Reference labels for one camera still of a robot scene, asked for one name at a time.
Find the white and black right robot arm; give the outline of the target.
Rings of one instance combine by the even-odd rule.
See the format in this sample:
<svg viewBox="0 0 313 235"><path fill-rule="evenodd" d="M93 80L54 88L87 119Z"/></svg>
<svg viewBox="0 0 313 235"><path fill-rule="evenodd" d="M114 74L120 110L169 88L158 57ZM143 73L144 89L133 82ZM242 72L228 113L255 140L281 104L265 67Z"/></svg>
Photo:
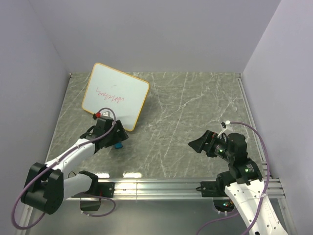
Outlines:
<svg viewBox="0 0 313 235"><path fill-rule="evenodd" d="M202 181L197 191L202 197L228 196L237 209L249 235L285 235L267 195L268 179L263 179L257 164L248 157L244 135L228 135L207 130L188 144L195 152L210 158L220 157L228 171L218 174L216 181Z"/></svg>

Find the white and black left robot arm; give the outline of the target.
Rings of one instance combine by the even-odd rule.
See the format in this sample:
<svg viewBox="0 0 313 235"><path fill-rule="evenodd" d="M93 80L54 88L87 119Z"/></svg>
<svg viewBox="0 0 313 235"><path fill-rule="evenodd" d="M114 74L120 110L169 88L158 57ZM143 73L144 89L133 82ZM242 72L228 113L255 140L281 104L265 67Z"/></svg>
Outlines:
<svg viewBox="0 0 313 235"><path fill-rule="evenodd" d="M55 213L62 202L84 193L88 197L100 194L99 177L82 170L69 178L69 173L86 158L100 149L111 147L128 138L120 120L97 118L94 126L83 133L78 141L63 154L46 162L31 166L25 182L21 202L43 213Z"/></svg>

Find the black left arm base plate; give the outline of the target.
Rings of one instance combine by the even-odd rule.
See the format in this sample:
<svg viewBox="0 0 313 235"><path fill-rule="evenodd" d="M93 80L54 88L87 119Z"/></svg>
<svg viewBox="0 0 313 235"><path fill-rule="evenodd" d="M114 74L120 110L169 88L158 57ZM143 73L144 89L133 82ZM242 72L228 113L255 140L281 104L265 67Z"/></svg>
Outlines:
<svg viewBox="0 0 313 235"><path fill-rule="evenodd" d="M113 198L114 195L114 182L98 182L98 183L92 183L90 189L86 192L81 192L73 197L107 197L107 198Z"/></svg>

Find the yellow framed whiteboard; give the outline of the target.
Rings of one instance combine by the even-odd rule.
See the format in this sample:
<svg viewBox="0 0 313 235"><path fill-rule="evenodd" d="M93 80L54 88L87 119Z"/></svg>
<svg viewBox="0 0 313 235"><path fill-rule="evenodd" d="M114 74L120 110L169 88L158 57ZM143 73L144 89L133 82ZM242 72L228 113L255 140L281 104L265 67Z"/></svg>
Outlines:
<svg viewBox="0 0 313 235"><path fill-rule="evenodd" d="M110 108L121 120L124 129L135 129L150 85L147 81L95 63L83 98L82 108L96 113L101 108Z"/></svg>

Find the blue whiteboard eraser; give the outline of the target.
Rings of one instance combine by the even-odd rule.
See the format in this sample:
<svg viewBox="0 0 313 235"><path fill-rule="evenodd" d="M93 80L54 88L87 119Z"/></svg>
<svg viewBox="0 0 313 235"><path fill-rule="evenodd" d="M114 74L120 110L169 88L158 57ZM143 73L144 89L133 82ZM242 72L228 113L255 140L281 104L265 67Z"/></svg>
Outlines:
<svg viewBox="0 0 313 235"><path fill-rule="evenodd" d="M123 147L122 142L118 142L114 145L115 149L121 149Z"/></svg>

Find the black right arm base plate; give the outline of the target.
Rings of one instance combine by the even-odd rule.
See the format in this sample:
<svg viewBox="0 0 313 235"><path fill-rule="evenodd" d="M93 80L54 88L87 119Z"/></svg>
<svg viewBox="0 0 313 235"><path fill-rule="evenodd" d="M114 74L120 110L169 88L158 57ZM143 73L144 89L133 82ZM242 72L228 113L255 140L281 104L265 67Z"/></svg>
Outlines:
<svg viewBox="0 0 313 235"><path fill-rule="evenodd" d="M196 191L200 192L202 197L226 197L224 185L218 181L202 181Z"/></svg>

